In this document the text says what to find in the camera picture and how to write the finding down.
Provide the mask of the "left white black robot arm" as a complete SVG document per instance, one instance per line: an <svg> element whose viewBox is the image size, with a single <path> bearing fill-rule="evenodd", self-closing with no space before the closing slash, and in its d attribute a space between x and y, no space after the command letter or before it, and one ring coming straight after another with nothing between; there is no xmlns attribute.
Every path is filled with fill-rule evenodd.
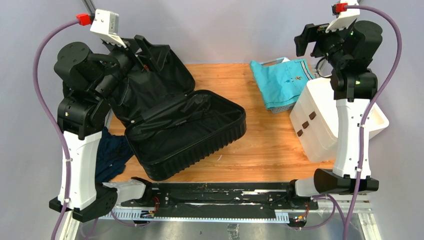
<svg viewBox="0 0 424 240"><path fill-rule="evenodd" d="M155 69L160 54L170 47L151 44L141 35L124 40L124 46L110 45L108 54L94 53L87 44L74 41L57 55L55 73L69 93L60 102L53 123L63 140L61 188L49 207L60 213L70 212L74 220L86 223L108 215L114 207L135 201L157 211L160 200L153 196L148 180L133 177L122 182L95 180L98 147L110 111L108 97L129 72Z"/></svg>

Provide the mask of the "light blue plastic basket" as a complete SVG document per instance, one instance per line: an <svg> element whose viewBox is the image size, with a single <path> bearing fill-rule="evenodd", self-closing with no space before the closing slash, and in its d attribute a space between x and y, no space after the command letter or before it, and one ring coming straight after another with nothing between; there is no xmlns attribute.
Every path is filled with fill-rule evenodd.
<svg viewBox="0 0 424 240"><path fill-rule="evenodd" d="M262 65L262 66L273 66L273 65L276 65L276 64L289 62L289 61L290 61L290 59L287 58L287 57L279 57L279 58L276 58L276 59L271 60L271 61L260 62L259 64ZM286 112L286 111L293 109L294 105L295 105L295 102L293 102L291 104L285 104L285 105L279 106L279 107L273 107L273 108L270 109L270 111L273 114L282 113L282 112Z"/></svg>

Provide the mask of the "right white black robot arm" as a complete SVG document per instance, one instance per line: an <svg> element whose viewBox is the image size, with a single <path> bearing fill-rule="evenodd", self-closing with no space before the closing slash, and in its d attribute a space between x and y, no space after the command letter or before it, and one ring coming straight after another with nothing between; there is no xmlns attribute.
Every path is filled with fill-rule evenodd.
<svg viewBox="0 0 424 240"><path fill-rule="evenodd" d="M290 182L286 204L298 209L307 197L323 194L357 195L375 192L379 181L372 178L368 157L369 131L365 123L378 91L378 78L369 68L380 47L382 28L371 21L354 21L343 30L328 31L327 24L307 24L294 38L296 55L305 54L314 43L311 56L332 66L330 86L338 116L338 140L332 169L319 168L313 177Z"/></svg>

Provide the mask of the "black ribbed hard-shell suitcase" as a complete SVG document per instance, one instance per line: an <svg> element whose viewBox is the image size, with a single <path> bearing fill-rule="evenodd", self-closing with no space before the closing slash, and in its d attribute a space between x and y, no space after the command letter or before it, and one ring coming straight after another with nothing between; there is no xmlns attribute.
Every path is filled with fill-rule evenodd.
<svg viewBox="0 0 424 240"><path fill-rule="evenodd" d="M169 77L135 67L108 98L139 164L164 181L240 139L245 109L213 91L195 90L195 79L170 53Z"/></svg>

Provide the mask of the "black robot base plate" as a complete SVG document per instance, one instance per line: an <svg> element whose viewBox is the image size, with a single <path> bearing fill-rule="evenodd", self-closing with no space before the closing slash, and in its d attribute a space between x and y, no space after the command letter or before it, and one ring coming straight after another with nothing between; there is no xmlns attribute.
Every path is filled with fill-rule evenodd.
<svg viewBox="0 0 424 240"><path fill-rule="evenodd" d="M318 209L296 198L287 182L154 182L146 201L116 205L123 220L289 223Z"/></svg>

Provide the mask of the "white three-drawer storage unit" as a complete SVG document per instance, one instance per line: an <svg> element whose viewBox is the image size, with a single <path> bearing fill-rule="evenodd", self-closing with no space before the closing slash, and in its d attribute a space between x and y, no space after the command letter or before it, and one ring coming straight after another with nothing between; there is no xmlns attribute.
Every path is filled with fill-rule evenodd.
<svg viewBox="0 0 424 240"><path fill-rule="evenodd" d="M339 116L328 78L308 81L289 117L310 162L336 158Z"/></svg>

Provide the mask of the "teal garment with logo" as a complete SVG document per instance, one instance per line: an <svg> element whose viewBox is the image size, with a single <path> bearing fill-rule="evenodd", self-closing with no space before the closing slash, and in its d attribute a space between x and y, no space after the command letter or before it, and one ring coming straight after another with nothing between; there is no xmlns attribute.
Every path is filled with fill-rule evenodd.
<svg viewBox="0 0 424 240"><path fill-rule="evenodd" d="M307 82L314 79L304 58L271 66L262 66L252 60L249 67L267 110L296 104Z"/></svg>

